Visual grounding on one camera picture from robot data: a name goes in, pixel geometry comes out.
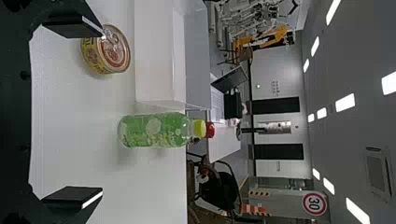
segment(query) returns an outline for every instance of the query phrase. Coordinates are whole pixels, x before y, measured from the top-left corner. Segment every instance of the ceiling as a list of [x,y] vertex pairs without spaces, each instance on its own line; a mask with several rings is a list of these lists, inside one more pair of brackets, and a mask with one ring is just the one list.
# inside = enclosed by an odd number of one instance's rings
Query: ceiling
[[[395,1],[343,0],[332,22],[326,14],[332,0],[313,1],[303,31],[303,61],[308,114],[328,108],[328,117],[309,124],[313,166],[335,186],[330,196],[332,223],[358,224],[346,207],[346,197],[366,212],[371,223],[394,223],[396,206],[370,191],[366,174],[366,147],[387,147],[396,174],[396,93],[384,96],[382,77],[396,71]],[[311,47],[319,36],[314,58]],[[333,111],[334,102],[355,93],[356,106]]]

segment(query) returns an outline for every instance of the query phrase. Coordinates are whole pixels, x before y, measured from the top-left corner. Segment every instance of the canned food tin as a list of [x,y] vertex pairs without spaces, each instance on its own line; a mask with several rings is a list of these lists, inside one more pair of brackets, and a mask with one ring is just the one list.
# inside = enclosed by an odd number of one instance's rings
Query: canned food tin
[[103,25],[102,37],[81,39],[82,57],[98,74],[125,72],[131,62],[128,41],[113,25]]

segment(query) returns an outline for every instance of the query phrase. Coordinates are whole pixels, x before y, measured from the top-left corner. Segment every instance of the green liquid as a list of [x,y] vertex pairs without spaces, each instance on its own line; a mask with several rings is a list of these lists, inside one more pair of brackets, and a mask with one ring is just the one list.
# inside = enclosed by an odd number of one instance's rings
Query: green liquid
[[126,116],[119,138],[126,147],[183,147],[191,139],[191,120],[180,113]]

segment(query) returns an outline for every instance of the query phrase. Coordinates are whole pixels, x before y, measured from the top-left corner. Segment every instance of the white table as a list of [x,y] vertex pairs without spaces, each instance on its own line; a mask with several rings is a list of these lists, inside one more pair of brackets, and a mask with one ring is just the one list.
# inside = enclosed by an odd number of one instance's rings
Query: white table
[[215,125],[215,137],[209,139],[207,143],[210,162],[219,161],[241,149],[241,142],[236,138],[235,127],[227,127],[218,123]]
[[[102,23],[125,33],[134,58],[134,1],[88,2]],[[30,46],[35,194],[66,185],[102,187],[104,198],[89,223],[187,223],[185,149],[119,146],[122,116],[162,111],[134,102],[134,63],[124,74],[97,76],[82,61],[78,40],[43,27]]]

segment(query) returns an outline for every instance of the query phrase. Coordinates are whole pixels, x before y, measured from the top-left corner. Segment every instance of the red circle sign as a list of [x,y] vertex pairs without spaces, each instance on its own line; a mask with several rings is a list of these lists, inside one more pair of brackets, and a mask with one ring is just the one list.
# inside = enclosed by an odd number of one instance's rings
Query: red circle sign
[[303,197],[303,208],[309,215],[319,217],[327,211],[326,199],[317,193],[309,193]]

